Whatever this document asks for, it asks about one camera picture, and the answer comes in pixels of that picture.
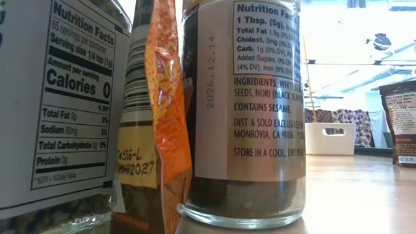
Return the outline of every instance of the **table surface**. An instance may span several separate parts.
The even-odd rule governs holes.
[[[305,211],[278,229],[242,231],[183,217],[177,234],[416,233],[416,168],[364,155],[306,157]]]

